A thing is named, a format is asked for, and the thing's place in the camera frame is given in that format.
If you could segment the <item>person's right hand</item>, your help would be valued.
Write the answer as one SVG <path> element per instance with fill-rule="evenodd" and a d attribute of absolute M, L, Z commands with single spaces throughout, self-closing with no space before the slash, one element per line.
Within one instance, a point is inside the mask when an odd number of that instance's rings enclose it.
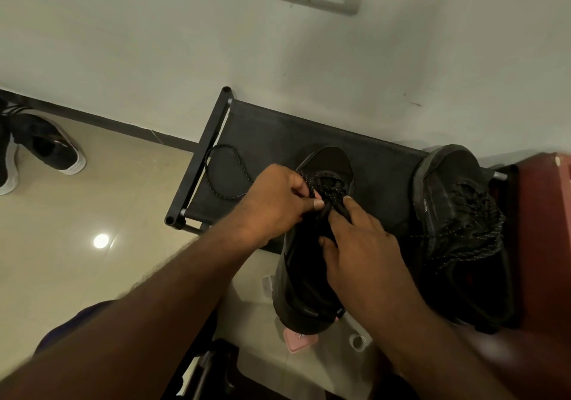
<path fill-rule="evenodd" d="M 422 299 L 405 266 L 397 239 L 351 197 L 344 199 L 348 222 L 331 211 L 334 243 L 344 260 L 343 279 L 327 279 L 349 314 L 367 329 L 373 307 Z"/>

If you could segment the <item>person's left hand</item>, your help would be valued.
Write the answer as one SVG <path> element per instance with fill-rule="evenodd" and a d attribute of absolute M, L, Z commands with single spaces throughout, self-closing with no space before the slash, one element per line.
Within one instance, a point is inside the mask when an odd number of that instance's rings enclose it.
<path fill-rule="evenodd" d="M 304 180 L 283 165 L 269 165 L 224 223 L 248 248 L 259 249 L 302 220 L 303 216 L 288 215 L 286 204 L 292 196 L 309 198 Z"/>

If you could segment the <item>black speckled shoelace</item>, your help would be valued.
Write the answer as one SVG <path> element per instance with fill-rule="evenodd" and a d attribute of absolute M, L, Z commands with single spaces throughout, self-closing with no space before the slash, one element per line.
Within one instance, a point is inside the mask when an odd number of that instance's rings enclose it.
<path fill-rule="evenodd" d="M 211 172 L 211 165 L 214 165 L 219 152 L 228 151 L 229 156 L 238 168 L 237 177 L 243 178 L 245 184 L 242 189 L 232 181 L 232 178 L 223 178 L 225 185 L 234 192 L 231 193 L 225 188 L 219 190 L 216 187 L 216 178 Z M 324 208 L 311 214 L 308 213 L 308 221 L 315 227 L 325 223 L 331 211 L 336 211 L 348 222 L 351 222 L 351 215 L 348 212 L 344 199 L 354 197 L 355 182 L 354 171 L 348 154 L 337 146 L 319 146 L 306 156 L 295 168 L 308 189 L 308 196 L 312 199 L 319 199 L 324 202 Z M 231 144 L 217 144 L 211 147 L 206 153 L 204 162 L 204 180 L 210 192 L 219 200 L 239 203 L 247 194 L 253 182 L 253 175 L 246 167 L 243 156 L 238 149 Z"/>

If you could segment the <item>person's right forearm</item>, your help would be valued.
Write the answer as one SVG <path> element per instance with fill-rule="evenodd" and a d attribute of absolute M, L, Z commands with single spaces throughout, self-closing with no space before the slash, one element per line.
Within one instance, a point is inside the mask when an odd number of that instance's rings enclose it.
<path fill-rule="evenodd" d="M 380 305 L 367 329 L 422 400 L 517 400 L 422 299 Z"/>

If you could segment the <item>person's left forearm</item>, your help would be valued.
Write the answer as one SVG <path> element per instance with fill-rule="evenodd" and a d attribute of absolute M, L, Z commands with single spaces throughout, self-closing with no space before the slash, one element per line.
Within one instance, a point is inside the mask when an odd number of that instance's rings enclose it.
<path fill-rule="evenodd" d="M 158 400 L 233 276 L 267 241 L 228 216 L 0 382 L 0 400 Z"/>

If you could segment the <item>black fabric shoe rack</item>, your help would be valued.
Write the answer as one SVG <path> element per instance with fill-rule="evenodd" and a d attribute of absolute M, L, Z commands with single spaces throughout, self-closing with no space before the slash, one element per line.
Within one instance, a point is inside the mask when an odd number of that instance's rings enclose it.
<path fill-rule="evenodd" d="M 202 233 L 237 205 L 216 198 L 204 180 L 206 153 L 217 144 L 235 146 L 254 179 L 271 164 L 295 171 L 319 146 L 342 148 L 354 171 L 353 199 L 396 237 L 410 269 L 418 249 L 413 235 L 420 228 L 411 202 L 412 177 L 429 153 L 255 106 L 235 99 L 232 89 L 223 87 L 166 214 L 168 226 Z M 222 181 L 232 178 L 242 189 L 245 180 L 237 177 L 228 151 L 219 155 L 211 165 L 216 187 L 233 193 Z M 289 353 L 283 337 L 286 326 L 261 290 L 262 277 L 275 276 L 284 236 L 262 247 L 262 255 L 254 258 L 262 261 L 258 271 L 253 262 L 243 266 L 218 309 L 214 349 L 224 358 L 211 359 L 208 381 L 215 381 L 217 371 L 218 384 L 226 387 L 212 396 L 264 399 L 277 391 L 281 398 L 315 399 L 327 391 L 345 400 L 375 398 L 385 365 L 380 364 L 380 352 L 370 335 L 349 312 L 317 334 L 314 346 Z M 353 332 L 370 339 L 362 353 L 349 344 Z"/>

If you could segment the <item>pink flat object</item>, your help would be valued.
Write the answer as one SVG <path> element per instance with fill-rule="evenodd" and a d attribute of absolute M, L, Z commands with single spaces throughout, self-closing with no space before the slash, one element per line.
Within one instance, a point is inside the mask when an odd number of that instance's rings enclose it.
<path fill-rule="evenodd" d="M 317 334 L 307 335 L 294 332 L 288 328 L 283 330 L 283 337 L 289 353 L 296 354 L 318 343 Z"/>

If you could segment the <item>red-brown wooden furniture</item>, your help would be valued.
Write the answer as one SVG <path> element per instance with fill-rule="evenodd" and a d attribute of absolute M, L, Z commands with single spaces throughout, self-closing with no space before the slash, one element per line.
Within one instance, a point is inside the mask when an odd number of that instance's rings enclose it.
<path fill-rule="evenodd" d="M 518 264 L 524 325 L 571 335 L 571 154 L 518 164 Z"/>

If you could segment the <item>black sneaker with white sole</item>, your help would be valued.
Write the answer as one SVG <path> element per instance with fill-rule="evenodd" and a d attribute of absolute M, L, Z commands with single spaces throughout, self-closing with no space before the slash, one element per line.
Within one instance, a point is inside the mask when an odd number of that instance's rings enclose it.
<path fill-rule="evenodd" d="M 0 196 L 7 195 L 18 186 L 18 169 L 16 144 L 7 117 L 3 111 L 7 102 L 0 98 Z"/>
<path fill-rule="evenodd" d="M 87 165 L 81 149 L 54 122 L 30 111 L 14 104 L 3 111 L 14 142 L 54 170 L 65 175 L 80 173 Z"/>

